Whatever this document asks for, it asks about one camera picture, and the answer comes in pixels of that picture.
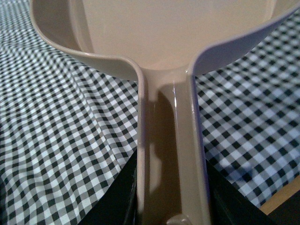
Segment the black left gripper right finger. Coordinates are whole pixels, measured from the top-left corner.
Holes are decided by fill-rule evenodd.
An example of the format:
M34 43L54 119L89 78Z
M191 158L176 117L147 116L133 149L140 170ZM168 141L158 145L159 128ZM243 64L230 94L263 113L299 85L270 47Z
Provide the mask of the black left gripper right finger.
M245 198L206 161L214 225L274 225L275 222Z

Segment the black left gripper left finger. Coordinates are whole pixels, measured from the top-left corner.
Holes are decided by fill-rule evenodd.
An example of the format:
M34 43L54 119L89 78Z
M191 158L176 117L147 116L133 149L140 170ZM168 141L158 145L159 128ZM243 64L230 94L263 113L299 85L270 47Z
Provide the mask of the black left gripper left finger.
M126 162L103 197L81 220L82 225L134 225L137 154Z

